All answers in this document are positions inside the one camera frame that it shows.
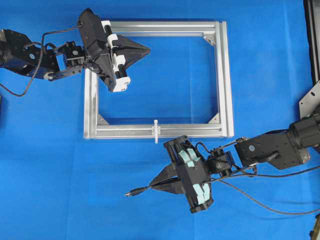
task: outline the white plastic clip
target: white plastic clip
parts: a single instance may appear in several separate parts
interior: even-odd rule
[[[154,120],[154,125],[152,127],[152,134],[154,135],[155,144],[158,144],[158,137],[161,132],[161,127],[158,126],[158,120]]]

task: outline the screw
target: screw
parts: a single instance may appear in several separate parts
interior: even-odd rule
[[[255,148],[255,146],[250,145],[250,146],[249,146],[249,150],[250,150],[251,152],[254,152],[254,151],[256,150],[256,148]]]

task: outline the blue fabric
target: blue fabric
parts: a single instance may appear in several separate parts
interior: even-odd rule
[[[39,41],[44,32],[74,26],[87,7],[110,20],[227,21],[235,137],[287,128],[298,119],[298,100],[312,87],[301,0],[2,1],[0,29]],[[77,31],[46,40],[81,44]],[[112,123],[208,121],[217,111],[210,45],[191,38],[134,40],[151,54],[128,70],[126,92],[111,94],[100,85],[101,114]],[[18,92],[29,80],[3,69],[0,79]],[[0,94],[1,239],[309,239],[314,216],[268,212],[221,183],[212,186],[212,207],[197,214],[183,195],[150,190],[126,198],[169,163],[162,146],[167,139],[158,145],[151,139],[84,140],[83,74],[54,83],[37,79],[23,98]],[[202,140],[214,148],[232,139]],[[317,164],[312,151],[306,165],[279,172],[262,164],[259,172]],[[319,207],[319,179],[316,171],[229,182],[273,208],[296,212]]]

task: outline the cable connector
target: cable connector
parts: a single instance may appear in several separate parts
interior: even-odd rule
[[[147,190],[148,187],[145,186],[145,187],[138,187],[138,188],[135,188],[133,190],[131,190],[130,192],[127,192],[126,194],[124,194],[126,197],[133,197],[133,196],[136,196],[140,193],[143,193],[145,190]]]

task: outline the metal stand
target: metal stand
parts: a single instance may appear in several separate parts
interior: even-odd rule
[[[233,104],[231,93],[228,37],[226,22],[218,21],[113,21],[112,31],[123,36],[139,37],[202,37],[214,47],[218,114],[208,124],[152,124],[109,125],[99,114],[98,77],[85,71],[84,87],[84,138],[212,138],[234,136]]]

